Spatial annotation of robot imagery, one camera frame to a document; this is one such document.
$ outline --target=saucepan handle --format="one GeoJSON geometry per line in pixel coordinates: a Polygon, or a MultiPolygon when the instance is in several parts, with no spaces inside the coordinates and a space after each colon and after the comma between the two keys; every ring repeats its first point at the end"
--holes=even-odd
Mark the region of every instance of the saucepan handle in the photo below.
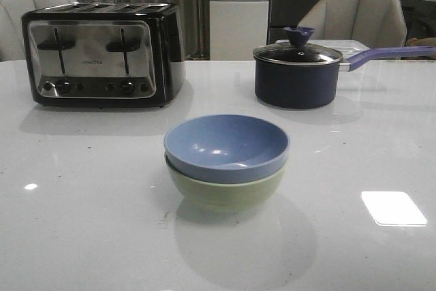
{"type": "Polygon", "coordinates": [[[432,46],[372,48],[347,58],[344,66],[347,66],[347,69],[345,70],[353,71],[371,59],[433,54],[436,54],[436,47],[432,46]]]}

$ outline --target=stacked bowls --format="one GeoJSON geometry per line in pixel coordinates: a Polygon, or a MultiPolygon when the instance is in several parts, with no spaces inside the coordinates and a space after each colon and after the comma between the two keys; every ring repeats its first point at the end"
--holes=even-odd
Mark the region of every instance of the stacked bowls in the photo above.
{"type": "Polygon", "coordinates": [[[275,192],[289,139],[255,117],[216,114],[176,125],[164,138],[166,163],[178,190],[205,209],[239,212],[275,192]]]}

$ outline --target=glass lid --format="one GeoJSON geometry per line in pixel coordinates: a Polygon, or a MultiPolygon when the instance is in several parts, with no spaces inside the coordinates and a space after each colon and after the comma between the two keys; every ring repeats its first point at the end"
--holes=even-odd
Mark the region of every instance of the glass lid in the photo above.
{"type": "Polygon", "coordinates": [[[262,61],[284,65],[325,65],[342,61],[343,55],[335,49],[307,44],[315,29],[286,27],[288,42],[269,44],[253,50],[253,56],[262,61]]]}
{"type": "Polygon", "coordinates": [[[289,42],[269,44],[253,50],[256,59],[280,63],[284,65],[324,65],[341,61],[341,52],[319,46],[317,44],[305,44],[293,46],[289,42]]]}

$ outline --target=gray chair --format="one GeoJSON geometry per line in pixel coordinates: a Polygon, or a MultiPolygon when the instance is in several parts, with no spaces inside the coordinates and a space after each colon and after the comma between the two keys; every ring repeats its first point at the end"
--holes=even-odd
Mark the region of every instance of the gray chair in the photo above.
{"type": "Polygon", "coordinates": [[[369,48],[404,46],[407,28],[399,0],[320,0],[298,23],[312,39],[356,40],[369,48]]]}
{"type": "Polygon", "coordinates": [[[24,13],[74,2],[76,0],[0,0],[0,61],[25,58],[21,28],[24,13]]]}

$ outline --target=white countertop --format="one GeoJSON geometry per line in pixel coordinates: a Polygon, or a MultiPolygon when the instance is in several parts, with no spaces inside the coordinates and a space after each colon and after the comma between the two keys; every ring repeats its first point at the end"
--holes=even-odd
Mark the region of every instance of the white countertop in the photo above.
{"type": "Polygon", "coordinates": [[[341,72],[334,102],[315,110],[257,101],[253,61],[188,62],[176,99],[152,109],[42,107],[24,61],[0,75],[2,290],[435,290],[434,61],[341,72]],[[202,212],[171,182],[164,134],[212,113],[289,134],[264,206],[202,212]],[[425,221],[376,224],[362,192],[406,193],[425,221]]]}

